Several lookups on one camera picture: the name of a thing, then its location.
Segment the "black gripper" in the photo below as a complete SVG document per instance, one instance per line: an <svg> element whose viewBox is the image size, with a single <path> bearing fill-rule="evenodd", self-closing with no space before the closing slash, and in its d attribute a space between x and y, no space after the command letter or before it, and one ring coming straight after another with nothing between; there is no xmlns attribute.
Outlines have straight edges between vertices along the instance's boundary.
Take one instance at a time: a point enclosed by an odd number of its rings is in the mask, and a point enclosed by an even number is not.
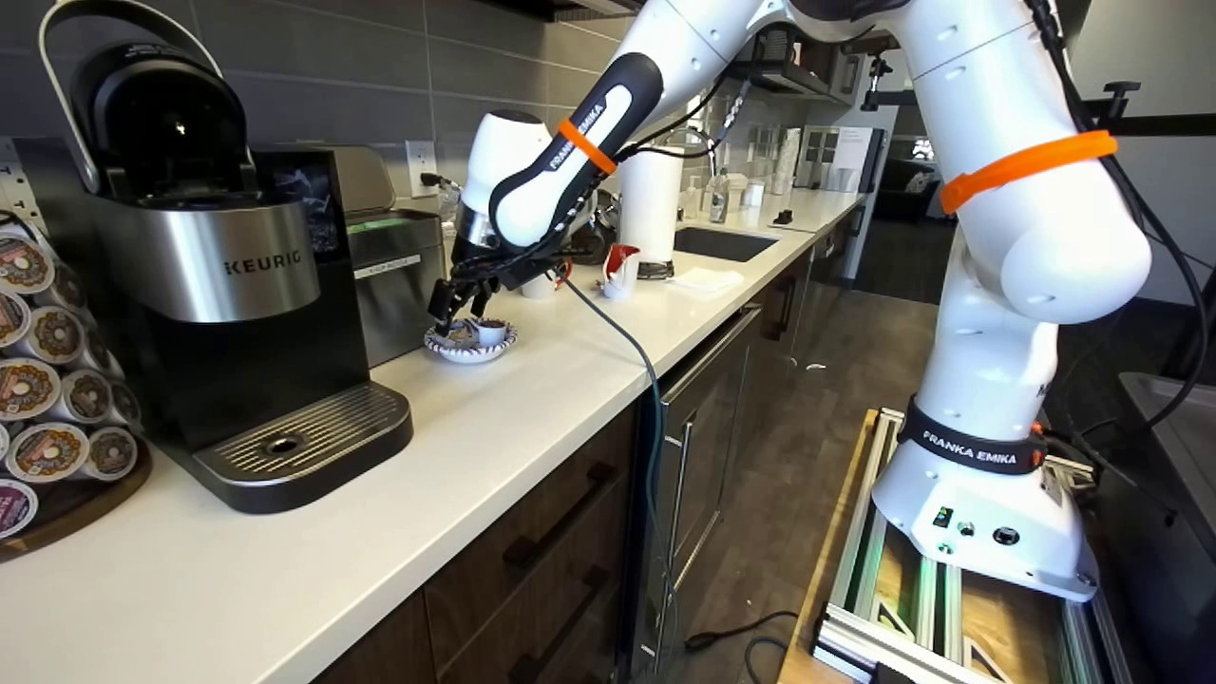
<svg viewBox="0 0 1216 684"><path fill-rule="evenodd" d="M451 265L434 280L428 315L457 319L460 311L484 315L498 290L518 290L557 262L555 243L541 246L475 246L460 239Z"/></svg>

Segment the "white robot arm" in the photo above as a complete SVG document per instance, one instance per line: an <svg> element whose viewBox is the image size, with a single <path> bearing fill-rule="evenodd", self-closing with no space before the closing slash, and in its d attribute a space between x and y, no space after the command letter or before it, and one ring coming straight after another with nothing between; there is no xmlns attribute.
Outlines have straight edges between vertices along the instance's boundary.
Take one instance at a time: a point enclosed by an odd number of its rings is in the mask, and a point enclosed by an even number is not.
<svg viewBox="0 0 1216 684"><path fill-rule="evenodd" d="M898 42L947 176L942 214L959 222L877 512L934 561L1088 600L1097 565L1072 493L1041 469L1032 423L1055 332L1129 305L1153 246L1113 180L1116 140L1074 118L1029 0L646 0L566 123L480 123L428 311L451 319L550 270L561 230L642 134L776 23L822 42Z"/></svg>

